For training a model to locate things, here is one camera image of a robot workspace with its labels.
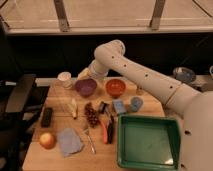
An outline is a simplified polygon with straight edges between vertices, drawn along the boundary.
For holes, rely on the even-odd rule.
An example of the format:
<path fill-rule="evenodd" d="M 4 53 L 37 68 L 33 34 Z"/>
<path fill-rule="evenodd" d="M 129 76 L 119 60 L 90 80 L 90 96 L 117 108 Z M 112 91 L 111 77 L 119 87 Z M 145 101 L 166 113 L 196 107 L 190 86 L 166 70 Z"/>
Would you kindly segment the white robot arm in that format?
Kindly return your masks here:
<path fill-rule="evenodd" d="M 94 60 L 78 77 L 101 80 L 114 70 L 142 87 L 184 117 L 178 171 L 213 171 L 213 91 L 199 92 L 124 54 L 125 45 L 120 40 L 99 45 L 94 50 Z"/>

